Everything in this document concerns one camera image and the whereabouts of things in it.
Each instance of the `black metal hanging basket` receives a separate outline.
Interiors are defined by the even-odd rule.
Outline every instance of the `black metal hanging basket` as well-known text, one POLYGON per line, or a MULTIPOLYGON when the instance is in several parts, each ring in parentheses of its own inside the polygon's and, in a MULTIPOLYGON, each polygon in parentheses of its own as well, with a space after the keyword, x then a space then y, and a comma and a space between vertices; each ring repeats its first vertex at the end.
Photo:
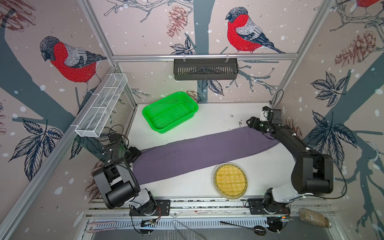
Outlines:
POLYGON ((239 73, 237 58, 175 59, 175 80, 233 80, 239 73))

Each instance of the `white wire mesh basket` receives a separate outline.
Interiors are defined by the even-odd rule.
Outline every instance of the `white wire mesh basket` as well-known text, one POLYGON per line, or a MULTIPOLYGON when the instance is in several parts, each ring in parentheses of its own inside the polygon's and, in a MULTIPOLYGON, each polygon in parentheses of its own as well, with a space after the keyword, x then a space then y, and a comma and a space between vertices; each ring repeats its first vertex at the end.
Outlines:
POLYGON ((100 136, 126 84, 125 74, 111 74, 75 130, 80 137, 100 136))

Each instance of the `purple towel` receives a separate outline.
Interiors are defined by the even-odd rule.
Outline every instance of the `purple towel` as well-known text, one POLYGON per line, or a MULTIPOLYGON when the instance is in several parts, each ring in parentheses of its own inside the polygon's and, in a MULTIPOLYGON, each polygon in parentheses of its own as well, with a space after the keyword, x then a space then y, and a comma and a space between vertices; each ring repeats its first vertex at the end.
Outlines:
POLYGON ((252 156, 278 143, 252 128, 240 127, 142 150, 133 173, 139 184, 146 184, 252 156))

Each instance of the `bird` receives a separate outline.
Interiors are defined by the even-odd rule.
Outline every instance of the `bird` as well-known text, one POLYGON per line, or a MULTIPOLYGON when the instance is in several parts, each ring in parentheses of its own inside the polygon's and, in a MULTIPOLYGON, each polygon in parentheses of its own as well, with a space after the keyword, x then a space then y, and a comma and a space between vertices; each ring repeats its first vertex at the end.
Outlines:
POLYGON ((50 60, 66 79, 76 83, 87 83, 83 96, 92 93, 88 90, 88 81, 93 75, 101 81, 96 74, 96 68, 102 60, 107 59, 106 57, 88 52, 84 48, 72 47, 53 36, 41 41, 40 51, 44 61, 50 60))
POLYGON ((352 13, 350 15, 353 15, 353 12, 356 10, 357 7, 362 7, 362 8, 365 9, 365 14, 362 16, 362 17, 364 17, 365 15, 369 15, 370 14, 369 12, 367 12, 367 7, 371 6, 374 3, 377 3, 380 0, 345 0, 345 1, 341 2, 341 3, 339 3, 339 5, 342 5, 342 4, 347 3, 349 1, 356 2, 356 7, 355 7, 355 9, 353 9, 353 11, 352 11, 352 13))
POLYGON ((269 48, 278 53, 284 53, 265 36, 263 30, 252 22, 244 7, 231 9, 225 18, 228 20, 228 41, 240 51, 253 53, 256 49, 269 48))

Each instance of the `white table surface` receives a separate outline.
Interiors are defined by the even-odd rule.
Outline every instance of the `white table surface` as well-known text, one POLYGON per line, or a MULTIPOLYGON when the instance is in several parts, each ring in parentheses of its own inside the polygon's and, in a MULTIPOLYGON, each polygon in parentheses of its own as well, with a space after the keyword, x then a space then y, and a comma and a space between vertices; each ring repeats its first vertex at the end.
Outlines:
MULTIPOLYGON (((131 130, 129 145, 138 149, 160 146, 169 142, 224 132, 243 127, 252 116, 260 117, 266 103, 202 103, 195 116, 174 129, 160 134, 151 129, 138 106, 131 130)), ((295 161, 290 152, 279 143, 259 154, 231 161, 238 164, 248 179, 245 196, 264 195, 270 187, 278 187, 290 181, 295 161)), ((216 197, 220 196, 212 183, 216 166, 207 167, 169 179, 140 185, 154 197, 216 197)))

